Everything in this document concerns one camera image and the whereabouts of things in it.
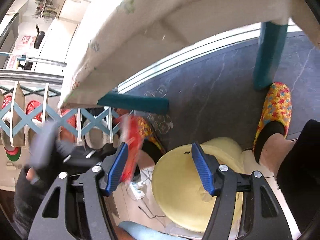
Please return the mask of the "left hand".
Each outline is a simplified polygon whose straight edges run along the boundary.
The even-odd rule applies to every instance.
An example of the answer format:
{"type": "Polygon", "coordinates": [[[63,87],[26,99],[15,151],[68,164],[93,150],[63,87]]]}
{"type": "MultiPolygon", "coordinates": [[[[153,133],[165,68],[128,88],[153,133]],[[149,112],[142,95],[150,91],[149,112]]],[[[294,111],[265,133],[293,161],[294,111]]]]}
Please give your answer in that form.
{"type": "Polygon", "coordinates": [[[26,174],[26,179],[27,181],[29,181],[29,183],[31,185],[40,185],[41,183],[41,180],[38,176],[38,174],[36,173],[36,171],[30,167],[27,171],[27,174],[26,174]]]}

